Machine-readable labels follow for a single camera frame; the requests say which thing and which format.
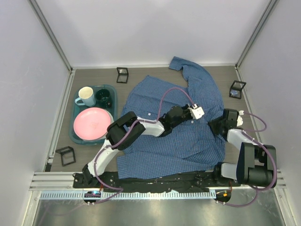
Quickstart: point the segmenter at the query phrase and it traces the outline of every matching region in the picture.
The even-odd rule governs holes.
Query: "blue cloth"
[[[117,158],[119,178],[150,179],[175,173],[211,169],[225,156],[225,140],[214,137],[207,122],[222,116],[222,96],[211,75],[200,65],[174,57],[170,69],[183,69],[188,87],[151,76],[140,82],[130,93],[122,115],[129,111],[144,119],[157,118],[163,94],[172,87],[180,87],[201,106],[205,115],[199,120],[186,121],[166,137],[140,136],[125,155]],[[179,90],[172,90],[164,99],[161,115],[172,106],[189,103]]]

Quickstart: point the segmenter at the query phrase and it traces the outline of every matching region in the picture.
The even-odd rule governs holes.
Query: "cup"
[[[86,105],[88,107],[93,107],[96,104],[93,89],[88,86],[81,88],[79,90],[79,98],[75,99],[75,103],[78,106]]]
[[[112,107],[112,98],[111,98],[109,90],[100,89],[99,91],[96,92],[95,97],[101,108]]]

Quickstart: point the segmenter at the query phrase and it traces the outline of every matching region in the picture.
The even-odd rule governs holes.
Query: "pink plate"
[[[110,124],[109,112],[98,107],[91,107],[78,114],[74,120],[73,129],[83,140],[96,140],[107,133]]]

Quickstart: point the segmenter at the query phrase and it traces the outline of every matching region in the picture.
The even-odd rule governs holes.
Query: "light blue mug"
[[[75,103],[78,106],[86,105],[88,107],[93,107],[96,104],[93,89],[88,86],[81,88],[79,90],[79,98],[75,99]]]

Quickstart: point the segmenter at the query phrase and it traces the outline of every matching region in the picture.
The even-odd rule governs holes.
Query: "white wall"
[[[18,225],[68,77],[25,0],[0,1],[0,225]]]
[[[241,66],[254,112],[267,121],[264,142],[277,149],[278,167],[301,209],[301,1],[281,0]]]
[[[236,63],[269,0],[38,0],[72,66]]]

